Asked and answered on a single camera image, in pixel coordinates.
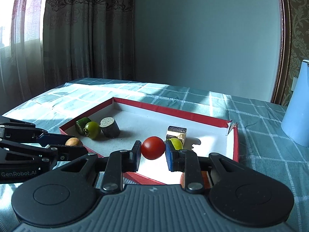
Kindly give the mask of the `brown longan fruit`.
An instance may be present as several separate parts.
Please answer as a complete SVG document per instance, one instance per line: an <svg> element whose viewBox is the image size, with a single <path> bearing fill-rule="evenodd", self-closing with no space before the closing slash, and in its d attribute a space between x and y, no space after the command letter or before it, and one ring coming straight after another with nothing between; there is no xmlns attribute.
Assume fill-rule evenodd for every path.
<svg viewBox="0 0 309 232"><path fill-rule="evenodd" d="M83 143L81 140L79 140L79 138L69 138L66 142L65 142L66 146L74 146L74 147L83 147Z"/></svg>

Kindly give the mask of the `light green tomato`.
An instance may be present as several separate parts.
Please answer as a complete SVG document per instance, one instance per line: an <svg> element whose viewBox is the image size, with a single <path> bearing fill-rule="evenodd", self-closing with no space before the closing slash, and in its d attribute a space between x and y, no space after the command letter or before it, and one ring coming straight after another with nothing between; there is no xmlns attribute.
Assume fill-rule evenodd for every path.
<svg viewBox="0 0 309 232"><path fill-rule="evenodd" d="M181 140L179 140L178 138L170 138L169 141L172 143L175 150L183 149L183 144Z"/></svg>

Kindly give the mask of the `orange mandarin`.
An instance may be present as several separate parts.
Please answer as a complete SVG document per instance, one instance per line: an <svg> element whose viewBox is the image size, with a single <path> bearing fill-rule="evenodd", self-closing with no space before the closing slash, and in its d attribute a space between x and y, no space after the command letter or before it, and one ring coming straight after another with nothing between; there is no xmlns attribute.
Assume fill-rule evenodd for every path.
<svg viewBox="0 0 309 232"><path fill-rule="evenodd" d="M212 187L212 183L210 182L208 178L208 173L206 171L202 171L202 178L203 178L205 188L210 189ZM184 173L181 174L180 184L184 188Z"/></svg>

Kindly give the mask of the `green cucumber piece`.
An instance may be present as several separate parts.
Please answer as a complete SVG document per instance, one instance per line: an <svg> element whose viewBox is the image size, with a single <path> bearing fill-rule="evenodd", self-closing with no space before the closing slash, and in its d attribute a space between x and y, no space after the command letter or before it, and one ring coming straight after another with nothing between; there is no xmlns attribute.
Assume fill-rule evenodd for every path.
<svg viewBox="0 0 309 232"><path fill-rule="evenodd" d="M89 123L89 122L91 122L91 120L88 117L83 117L83 118L78 119L75 122L76 131L80 135L85 136L84 128L85 128L86 124Z"/></svg>

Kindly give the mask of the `red cherry tomato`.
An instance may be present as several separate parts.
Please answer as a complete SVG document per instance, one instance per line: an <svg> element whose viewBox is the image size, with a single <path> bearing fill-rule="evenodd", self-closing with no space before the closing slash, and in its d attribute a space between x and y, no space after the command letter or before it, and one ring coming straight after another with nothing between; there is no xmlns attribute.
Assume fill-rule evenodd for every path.
<svg viewBox="0 0 309 232"><path fill-rule="evenodd" d="M155 160L165 153L165 149L165 143L161 138L151 136L142 143L141 153L146 159Z"/></svg>

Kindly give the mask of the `black cylinder cork top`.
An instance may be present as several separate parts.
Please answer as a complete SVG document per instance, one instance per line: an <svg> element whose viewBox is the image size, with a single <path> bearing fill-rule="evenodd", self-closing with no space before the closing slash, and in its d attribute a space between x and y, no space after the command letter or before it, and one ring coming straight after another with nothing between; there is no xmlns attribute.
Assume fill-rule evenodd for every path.
<svg viewBox="0 0 309 232"><path fill-rule="evenodd" d="M116 138L120 134L120 129L116 120L113 117L105 117L101 120L99 125L101 131L107 138Z"/></svg>

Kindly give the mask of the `dark green tomato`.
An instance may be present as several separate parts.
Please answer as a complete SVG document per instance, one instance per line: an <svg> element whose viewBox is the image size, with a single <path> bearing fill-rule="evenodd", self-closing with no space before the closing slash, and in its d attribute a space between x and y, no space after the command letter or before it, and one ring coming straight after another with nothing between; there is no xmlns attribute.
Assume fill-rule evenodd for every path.
<svg viewBox="0 0 309 232"><path fill-rule="evenodd" d="M85 136L96 139L97 136L100 134L101 129L99 127L99 124L97 122L88 122L84 127L84 133Z"/></svg>

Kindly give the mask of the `red shallow cardboard tray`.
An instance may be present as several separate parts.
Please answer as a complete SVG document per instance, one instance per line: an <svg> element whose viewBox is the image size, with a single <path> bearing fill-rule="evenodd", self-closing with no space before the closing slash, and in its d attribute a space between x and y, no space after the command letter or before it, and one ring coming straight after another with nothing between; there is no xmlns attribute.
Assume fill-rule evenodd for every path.
<svg viewBox="0 0 309 232"><path fill-rule="evenodd" d="M76 131L77 120L88 117L99 123L105 117L113 117L120 129L116 138L100 134L95 140L81 136ZM186 128L185 149L192 149L200 157L217 152L238 161L238 129L230 120L204 116L168 107L156 106L124 98L112 97L60 126L60 132L79 138L86 149L100 157L110 153L130 150L136 140L150 136L165 140L169 126Z"/></svg>

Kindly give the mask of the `checked teal tablecloth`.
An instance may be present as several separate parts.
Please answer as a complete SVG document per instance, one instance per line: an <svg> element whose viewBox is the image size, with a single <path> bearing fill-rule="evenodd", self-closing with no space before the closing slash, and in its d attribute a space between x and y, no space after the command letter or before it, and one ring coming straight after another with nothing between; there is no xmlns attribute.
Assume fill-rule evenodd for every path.
<svg viewBox="0 0 309 232"><path fill-rule="evenodd" d="M62 124L114 96L237 122L239 161L291 189L295 203L288 225L308 231L308 148L282 131L284 106L189 87L81 78L32 97L4 116L58 133Z"/></svg>

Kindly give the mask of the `patterned brown curtain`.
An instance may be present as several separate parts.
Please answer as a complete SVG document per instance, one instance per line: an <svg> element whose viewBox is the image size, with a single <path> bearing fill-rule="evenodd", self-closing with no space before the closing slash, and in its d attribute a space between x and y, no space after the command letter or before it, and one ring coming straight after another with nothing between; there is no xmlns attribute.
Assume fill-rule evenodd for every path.
<svg viewBox="0 0 309 232"><path fill-rule="evenodd" d="M1 89L134 78L134 0L1 0Z"/></svg>

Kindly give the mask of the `blue kettle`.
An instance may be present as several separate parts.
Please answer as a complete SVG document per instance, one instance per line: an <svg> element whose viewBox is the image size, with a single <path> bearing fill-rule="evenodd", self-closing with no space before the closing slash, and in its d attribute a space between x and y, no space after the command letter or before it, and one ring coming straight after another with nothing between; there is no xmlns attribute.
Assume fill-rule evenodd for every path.
<svg viewBox="0 0 309 232"><path fill-rule="evenodd" d="M303 60L295 89L281 123L281 128L293 141L301 146L308 147L308 119L308 60Z"/></svg>

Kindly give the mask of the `brown wooden door frame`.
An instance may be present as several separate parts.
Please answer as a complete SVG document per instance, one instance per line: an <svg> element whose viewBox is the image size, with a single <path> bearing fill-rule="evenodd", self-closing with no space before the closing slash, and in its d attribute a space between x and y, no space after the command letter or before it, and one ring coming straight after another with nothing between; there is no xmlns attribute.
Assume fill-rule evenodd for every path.
<svg viewBox="0 0 309 232"><path fill-rule="evenodd" d="M271 102L281 104L284 98L284 91L287 86L291 46L292 46L292 32L291 32L291 9L290 0L279 0L280 9L280 49L279 62L277 74L275 77L275 84L272 92Z"/></svg>

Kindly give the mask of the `white wall switch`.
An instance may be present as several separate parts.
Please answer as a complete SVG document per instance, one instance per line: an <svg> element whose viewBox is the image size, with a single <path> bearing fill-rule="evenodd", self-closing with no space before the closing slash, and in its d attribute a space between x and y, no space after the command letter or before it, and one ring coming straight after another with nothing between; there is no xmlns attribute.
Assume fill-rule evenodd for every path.
<svg viewBox="0 0 309 232"><path fill-rule="evenodd" d="M293 92L295 90L295 87L296 87L296 84L297 84L297 77L294 77L293 78L293 81L292 81L292 85L291 85L291 91Z"/></svg>

